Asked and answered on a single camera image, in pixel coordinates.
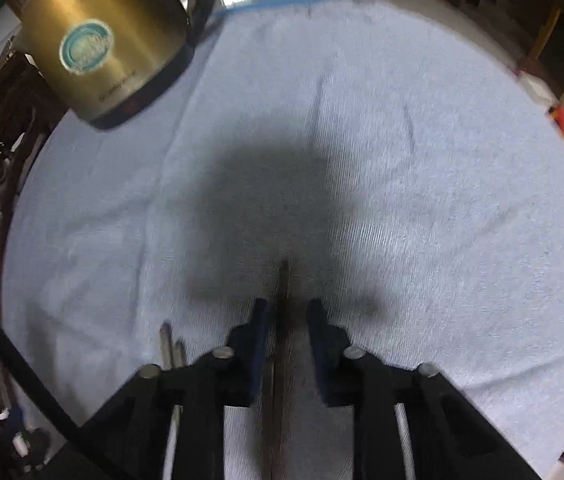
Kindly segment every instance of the electric kettle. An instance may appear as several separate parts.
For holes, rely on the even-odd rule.
[[[78,117],[112,128],[186,70],[214,2],[26,0],[14,46]]]

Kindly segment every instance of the silver bolt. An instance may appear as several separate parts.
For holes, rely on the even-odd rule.
[[[344,357],[347,359],[355,360],[365,355],[366,351],[362,350],[359,346],[348,346],[344,348]]]
[[[440,372],[433,363],[422,363],[417,367],[417,371],[421,376],[427,379],[435,377]]]
[[[159,375],[160,372],[161,368],[158,365],[144,365],[138,370],[137,374],[142,379],[154,379]]]
[[[235,352],[230,346],[219,346],[213,349],[212,354],[216,359],[230,359],[235,355]]]

